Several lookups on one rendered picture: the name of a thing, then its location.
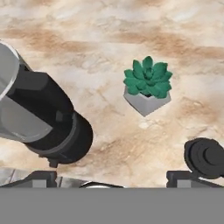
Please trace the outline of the white and black round object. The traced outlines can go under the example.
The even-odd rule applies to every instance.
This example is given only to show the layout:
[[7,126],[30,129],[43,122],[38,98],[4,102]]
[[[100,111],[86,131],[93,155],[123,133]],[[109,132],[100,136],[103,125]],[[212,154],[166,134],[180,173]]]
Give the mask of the white and black round object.
[[80,186],[80,188],[124,188],[121,185],[111,185],[102,182],[88,181]]

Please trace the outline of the black round capped object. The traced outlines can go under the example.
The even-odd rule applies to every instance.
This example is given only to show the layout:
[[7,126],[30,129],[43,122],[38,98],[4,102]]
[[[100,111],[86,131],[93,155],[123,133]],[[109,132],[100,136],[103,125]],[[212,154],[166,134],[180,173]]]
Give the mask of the black round capped object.
[[214,139],[198,137],[184,145],[189,169],[205,179],[224,178],[224,148]]

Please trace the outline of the green succulent in grey pot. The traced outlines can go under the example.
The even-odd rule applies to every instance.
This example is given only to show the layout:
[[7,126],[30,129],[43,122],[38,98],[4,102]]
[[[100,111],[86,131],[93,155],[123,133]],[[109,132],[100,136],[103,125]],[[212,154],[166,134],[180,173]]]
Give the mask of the green succulent in grey pot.
[[147,116],[171,101],[171,77],[166,62],[155,63],[151,56],[142,62],[134,59],[132,68],[124,71],[123,97],[141,116]]

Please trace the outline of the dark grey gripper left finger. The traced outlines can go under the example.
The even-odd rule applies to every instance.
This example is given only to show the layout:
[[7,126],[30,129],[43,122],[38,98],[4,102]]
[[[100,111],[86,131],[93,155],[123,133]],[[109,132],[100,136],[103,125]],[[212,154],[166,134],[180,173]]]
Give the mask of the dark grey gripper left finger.
[[3,187],[55,188],[56,178],[56,171],[34,171],[26,178],[3,185]]

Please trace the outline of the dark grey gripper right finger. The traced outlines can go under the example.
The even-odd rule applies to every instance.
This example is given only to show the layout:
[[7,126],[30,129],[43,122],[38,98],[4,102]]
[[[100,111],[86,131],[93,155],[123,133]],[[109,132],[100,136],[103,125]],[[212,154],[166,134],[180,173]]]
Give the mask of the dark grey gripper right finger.
[[189,171],[168,171],[166,173],[167,188],[222,188],[222,185],[201,180]]

